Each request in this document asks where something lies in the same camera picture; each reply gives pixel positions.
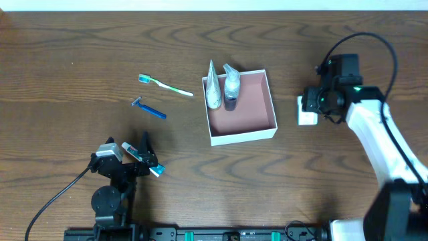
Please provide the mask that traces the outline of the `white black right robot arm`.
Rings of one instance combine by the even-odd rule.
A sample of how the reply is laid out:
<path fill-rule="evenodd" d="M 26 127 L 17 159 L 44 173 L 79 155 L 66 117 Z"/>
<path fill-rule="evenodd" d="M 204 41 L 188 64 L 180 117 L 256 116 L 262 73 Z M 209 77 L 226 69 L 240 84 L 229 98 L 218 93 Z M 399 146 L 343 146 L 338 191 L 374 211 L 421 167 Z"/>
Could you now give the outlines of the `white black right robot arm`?
<path fill-rule="evenodd" d="M 330 222 L 331 240 L 426 240 L 427 168 L 392 119 L 375 86 L 307 87 L 300 112 L 337 114 L 355 133 L 374 169 L 379 192 L 363 218 Z"/>

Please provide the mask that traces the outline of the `clear bottle dark blue cap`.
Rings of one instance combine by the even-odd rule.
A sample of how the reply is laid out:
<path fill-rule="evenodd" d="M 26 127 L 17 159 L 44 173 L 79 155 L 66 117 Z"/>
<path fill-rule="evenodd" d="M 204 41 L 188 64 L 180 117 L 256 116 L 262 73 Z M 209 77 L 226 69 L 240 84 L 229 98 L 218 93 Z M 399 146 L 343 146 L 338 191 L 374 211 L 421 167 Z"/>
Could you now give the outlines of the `clear bottle dark blue cap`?
<path fill-rule="evenodd" d="M 226 73 L 226 79 L 224 83 L 225 110 L 233 111 L 237 106 L 237 100 L 240 91 L 240 73 L 232 68 L 229 64 L 224 64 L 223 68 Z"/>

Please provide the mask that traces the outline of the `small teal white toothpaste tube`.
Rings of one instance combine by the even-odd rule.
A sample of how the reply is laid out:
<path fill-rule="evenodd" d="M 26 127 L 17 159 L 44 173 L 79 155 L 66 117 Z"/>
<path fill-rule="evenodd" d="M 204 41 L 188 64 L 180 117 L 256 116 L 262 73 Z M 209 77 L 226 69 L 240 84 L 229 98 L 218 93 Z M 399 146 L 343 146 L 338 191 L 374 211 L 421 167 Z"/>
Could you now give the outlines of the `small teal white toothpaste tube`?
<path fill-rule="evenodd" d="M 122 148 L 129 154 L 131 154 L 135 159 L 137 159 L 140 162 L 143 162 L 142 157 L 140 157 L 138 155 L 138 150 L 133 147 L 132 145 L 130 145 L 127 142 L 123 142 L 122 144 Z M 156 177 L 159 177 L 163 174 L 163 172 L 165 171 L 165 167 L 161 164 L 158 164 L 156 167 L 150 167 L 149 168 L 150 172 L 153 173 Z"/>

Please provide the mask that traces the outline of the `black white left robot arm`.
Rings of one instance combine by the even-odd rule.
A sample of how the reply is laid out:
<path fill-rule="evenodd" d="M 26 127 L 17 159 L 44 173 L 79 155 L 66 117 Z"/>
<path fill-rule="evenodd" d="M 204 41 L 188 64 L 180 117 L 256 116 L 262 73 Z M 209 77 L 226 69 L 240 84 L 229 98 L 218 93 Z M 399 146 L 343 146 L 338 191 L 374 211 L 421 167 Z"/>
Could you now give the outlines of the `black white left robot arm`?
<path fill-rule="evenodd" d="M 110 137 L 106 143 L 91 154 L 88 165 L 92 173 L 98 173 L 110 180 L 95 191 L 91 205 L 95 211 L 96 226 L 103 229 L 125 227 L 130 223 L 136 193 L 136 178 L 150 174 L 150 168 L 158 165 L 149 135 L 143 132 L 137 148 L 131 148 L 135 162 L 123 163 L 123 151 Z"/>

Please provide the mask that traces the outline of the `green white soap box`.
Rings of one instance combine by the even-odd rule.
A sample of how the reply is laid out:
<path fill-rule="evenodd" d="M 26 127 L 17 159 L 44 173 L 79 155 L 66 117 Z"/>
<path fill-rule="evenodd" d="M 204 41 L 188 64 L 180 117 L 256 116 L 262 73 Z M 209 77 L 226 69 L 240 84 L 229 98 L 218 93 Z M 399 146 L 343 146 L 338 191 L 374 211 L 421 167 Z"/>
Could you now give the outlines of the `green white soap box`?
<path fill-rule="evenodd" d="M 318 115 L 315 112 L 304 112 L 302 109 L 302 96 L 297 97 L 298 104 L 298 125 L 317 125 Z"/>

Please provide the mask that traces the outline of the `white squeeze tube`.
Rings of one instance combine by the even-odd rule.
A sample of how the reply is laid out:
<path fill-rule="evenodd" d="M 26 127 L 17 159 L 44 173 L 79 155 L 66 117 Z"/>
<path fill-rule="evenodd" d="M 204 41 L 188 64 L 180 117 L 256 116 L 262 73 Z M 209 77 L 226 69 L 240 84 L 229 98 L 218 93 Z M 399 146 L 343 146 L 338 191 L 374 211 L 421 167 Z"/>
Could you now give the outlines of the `white squeeze tube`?
<path fill-rule="evenodd" d="M 210 60 L 207 84 L 205 90 L 207 107 L 218 109 L 221 106 L 221 89 L 213 61 Z"/>

